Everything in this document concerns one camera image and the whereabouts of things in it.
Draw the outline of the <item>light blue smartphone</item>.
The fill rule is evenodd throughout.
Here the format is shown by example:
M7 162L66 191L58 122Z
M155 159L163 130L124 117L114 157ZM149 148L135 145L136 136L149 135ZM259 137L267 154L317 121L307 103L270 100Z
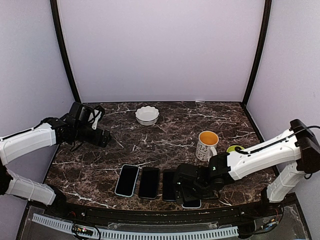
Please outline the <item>light blue smartphone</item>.
M181 206L184 209L199 209L202 206L202 201L200 199L185 201Z

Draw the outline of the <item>purple smartphone dark screen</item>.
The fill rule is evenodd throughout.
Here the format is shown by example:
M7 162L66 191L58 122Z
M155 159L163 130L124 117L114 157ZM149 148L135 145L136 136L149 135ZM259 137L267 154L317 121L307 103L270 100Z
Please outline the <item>purple smartphone dark screen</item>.
M162 200L175 202L175 185L173 184L175 169L164 169L162 173Z

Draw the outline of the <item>small dark phone case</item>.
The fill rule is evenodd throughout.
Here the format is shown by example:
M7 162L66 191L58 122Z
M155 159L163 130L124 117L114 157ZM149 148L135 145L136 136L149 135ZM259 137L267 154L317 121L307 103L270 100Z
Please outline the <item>small dark phone case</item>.
M132 197L134 194L139 168L134 165L124 164L115 187L115 194L122 197Z

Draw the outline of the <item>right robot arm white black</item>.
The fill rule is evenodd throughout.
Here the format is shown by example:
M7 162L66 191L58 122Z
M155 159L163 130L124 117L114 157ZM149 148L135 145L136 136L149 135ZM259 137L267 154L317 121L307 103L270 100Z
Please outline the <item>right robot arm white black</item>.
M177 203L216 199L224 186L286 163L278 177L261 192L261 201L255 205L255 213L266 217L302 178L320 170L320 144L312 128L294 119L290 128L280 135L246 149L217 153L214 145L207 145L202 154L207 166L182 163L177 167L173 178Z

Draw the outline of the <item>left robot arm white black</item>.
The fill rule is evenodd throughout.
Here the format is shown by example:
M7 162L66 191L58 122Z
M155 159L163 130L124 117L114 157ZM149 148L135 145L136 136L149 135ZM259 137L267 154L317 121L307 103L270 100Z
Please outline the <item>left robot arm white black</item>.
M78 149L75 142L89 143L104 148L111 140L108 130L98 128L105 110L101 105L89 107L74 102L70 111L62 117L47 117L38 125L1 137L0 139L0 193L13 195L29 201L50 206L60 218L67 218L70 206L63 200L65 196L58 189L35 182L7 169L7 165L17 158L36 150L67 143L72 151Z

